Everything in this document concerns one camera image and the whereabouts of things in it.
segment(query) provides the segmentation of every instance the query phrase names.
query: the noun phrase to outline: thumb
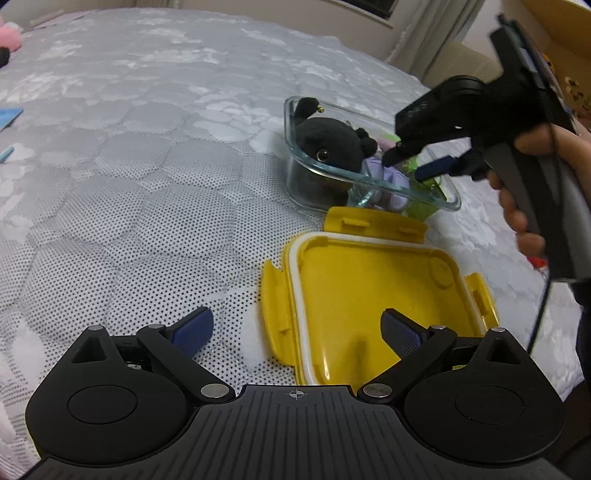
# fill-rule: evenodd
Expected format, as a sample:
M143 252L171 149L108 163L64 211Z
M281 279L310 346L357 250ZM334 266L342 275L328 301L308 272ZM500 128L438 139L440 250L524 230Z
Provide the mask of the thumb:
M589 175L591 172L591 143L578 137L576 134L558 127L551 126L558 155L570 164L577 175ZM550 126L542 124L533 130L526 132L515 139L515 148L526 155L537 157L552 155L553 143L550 135Z

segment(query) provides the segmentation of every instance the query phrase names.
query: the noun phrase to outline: teal pen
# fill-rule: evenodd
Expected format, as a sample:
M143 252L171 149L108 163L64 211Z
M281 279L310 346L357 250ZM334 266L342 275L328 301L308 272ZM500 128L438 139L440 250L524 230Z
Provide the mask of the teal pen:
M6 159L12 155L12 152L14 152L14 147L10 146L0 153L0 163L4 163Z

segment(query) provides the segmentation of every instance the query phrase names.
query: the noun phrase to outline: dotted fabric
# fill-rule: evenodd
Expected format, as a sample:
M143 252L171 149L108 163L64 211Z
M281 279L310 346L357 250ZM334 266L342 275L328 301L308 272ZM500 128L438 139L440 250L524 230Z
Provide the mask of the dotted fabric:
M215 317L195 360L235 388L292 384L259 313L265 259L322 228L285 191L283 101L313 95L384 121L427 89L333 37L198 11L93 12L24 35L0 75L0 473L37 461L28 399L81 331ZM434 148L461 153L466 144ZM541 276L517 253L494 194L456 182L463 207L429 241L486 274L504 325L527 341ZM538 356L561 393L580 378L579 312L553 293Z

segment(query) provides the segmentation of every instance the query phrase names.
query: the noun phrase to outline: window sill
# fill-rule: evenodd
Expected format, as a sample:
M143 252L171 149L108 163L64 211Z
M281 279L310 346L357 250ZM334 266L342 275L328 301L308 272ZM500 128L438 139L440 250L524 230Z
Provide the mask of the window sill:
M359 8L359 7L356 7L354 5L348 4L347 2L342 2L341 0L322 0L322 1L323 2L328 2L328 3L331 3L331 4L337 4L340 7L347 8L349 10L352 10L352 11L358 13L359 15L363 15L364 17L367 17L367 18L369 18L370 20L373 20L376 23L380 23L380 24L384 25L385 27L388 27L390 29L394 28L392 26L392 24L390 23L389 20L386 20L385 18L378 17L377 15L374 15L372 13L366 12L362 8Z

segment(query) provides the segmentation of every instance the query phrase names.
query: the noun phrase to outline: yellow lid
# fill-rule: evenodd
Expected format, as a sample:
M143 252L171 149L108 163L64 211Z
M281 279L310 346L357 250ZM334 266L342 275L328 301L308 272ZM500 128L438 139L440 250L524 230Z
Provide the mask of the yellow lid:
M262 312L273 353L301 384L356 391L399 358L380 318L395 308L428 327L482 336L498 324L479 274L466 280L445 252L423 245L427 227L394 213L333 208L325 232L293 239L283 271L263 267Z

